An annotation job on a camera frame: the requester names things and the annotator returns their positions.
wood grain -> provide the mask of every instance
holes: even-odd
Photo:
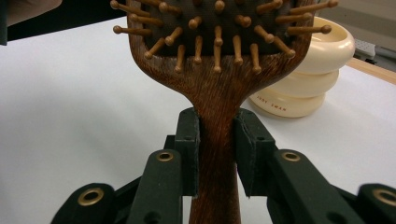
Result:
[[[297,6],[313,2],[299,0]],[[129,0],[127,4],[140,8],[136,1]],[[312,26],[312,20],[300,25]],[[141,24],[130,21],[128,26],[142,28]],[[136,35],[129,35],[129,38],[131,52],[140,69],[164,86],[185,95],[200,117],[199,195],[192,200],[190,223],[240,223],[233,156],[233,118],[250,94],[294,70],[309,48],[311,35],[294,39],[290,48],[297,54],[292,59],[285,57],[284,53],[260,55],[260,73],[253,69],[250,55],[242,55],[241,65],[233,63],[233,55],[221,56],[221,73],[213,69],[213,56],[202,56],[200,64],[194,63],[194,57],[190,56],[183,62],[183,71],[177,73],[174,69],[176,57],[154,55],[151,60],[146,60],[144,54],[148,49],[144,38]]]
[[[395,72],[389,71],[385,68],[375,66],[370,63],[363,62],[363,61],[361,61],[359,59],[355,59],[355,58],[352,58],[351,60],[349,60],[349,62],[346,63],[346,65],[396,85],[396,73]]]

hairbrush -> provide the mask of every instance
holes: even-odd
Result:
[[[313,13],[336,0],[127,0],[111,1],[127,12],[139,68],[186,96],[200,118],[198,195],[190,223],[240,223],[233,118],[255,91],[279,81],[303,60]]]

white table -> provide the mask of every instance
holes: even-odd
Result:
[[[96,23],[0,47],[0,223],[42,224],[92,182],[118,189],[176,131],[187,99],[144,75],[127,35]],[[268,115],[279,148],[303,152],[335,186],[396,187],[396,88],[350,67],[314,114]],[[243,195],[243,223],[269,223],[265,198]],[[184,200],[187,223],[190,199]]]

stacked containers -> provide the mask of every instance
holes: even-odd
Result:
[[[330,25],[329,34],[313,34],[302,63],[287,77],[250,96],[261,109],[288,118],[299,118],[318,109],[334,86],[339,69],[355,52],[352,34],[339,24],[315,17],[314,26]]]

screw hole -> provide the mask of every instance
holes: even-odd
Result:
[[[386,189],[374,189],[373,194],[380,202],[396,207],[396,193]]]
[[[98,203],[102,200],[105,193],[102,189],[87,189],[78,197],[78,204],[81,206],[89,206]]]
[[[299,155],[293,153],[293,152],[284,152],[282,154],[283,159],[287,161],[299,161],[301,158]]]
[[[170,152],[162,152],[157,155],[157,160],[159,161],[170,161],[173,159],[173,154]]]
[[[146,214],[144,220],[146,224],[158,224],[160,223],[161,216],[156,212],[149,212]]]
[[[328,213],[327,219],[334,224],[347,224],[347,220],[342,215],[335,212]]]

